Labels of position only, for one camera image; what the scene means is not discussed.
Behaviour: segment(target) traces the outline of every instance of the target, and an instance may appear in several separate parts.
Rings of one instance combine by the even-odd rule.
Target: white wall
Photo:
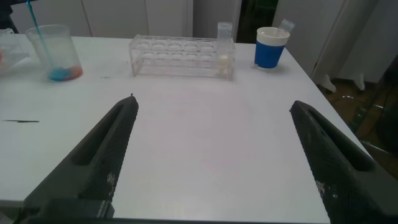
[[[193,36],[217,38],[217,23],[232,22],[236,40],[240,10],[241,0],[194,0]]]
[[[398,54],[398,1],[380,0],[374,8],[339,78],[378,82]]]

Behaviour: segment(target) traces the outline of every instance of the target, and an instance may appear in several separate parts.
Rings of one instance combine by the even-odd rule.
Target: blue and white cup
[[[282,29],[258,28],[254,63],[260,68],[275,68],[289,37],[290,33]]]

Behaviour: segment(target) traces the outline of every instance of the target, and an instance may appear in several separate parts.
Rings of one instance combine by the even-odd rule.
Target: clear beaker
[[[48,77],[54,81],[78,78],[83,74],[69,28],[64,25],[39,26],[26,31]]]

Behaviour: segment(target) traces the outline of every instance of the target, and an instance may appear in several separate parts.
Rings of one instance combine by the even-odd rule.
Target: table surface
[[[119,100],[139,111],[114,217],[329,223],[289,109],[308,103],[359,141],[287,50],[265,73],[236,44],[234,81],[133,78],[130,39],[74,37],[84,75],[53,83],[31,53],[0,75],[0,201],[19,203]],[[14,123],[5,119],[37,120]]]

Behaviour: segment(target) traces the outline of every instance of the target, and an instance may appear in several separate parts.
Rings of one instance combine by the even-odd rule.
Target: cabinet door
[[[279,0],[272,26],[283,19],[295,23],[286,48],[307,75],[313,69],[326,44],[345,0]]]
[[[145,0],[83,0],[93,37],[149,35]]]
[[[71,35],[90,37],[85,11],[81,0],[39,0],[31,2],[39,25],[63,24],[70,28]],[[20,34],[34,27],[25,3],[11,6],[11,19]]]

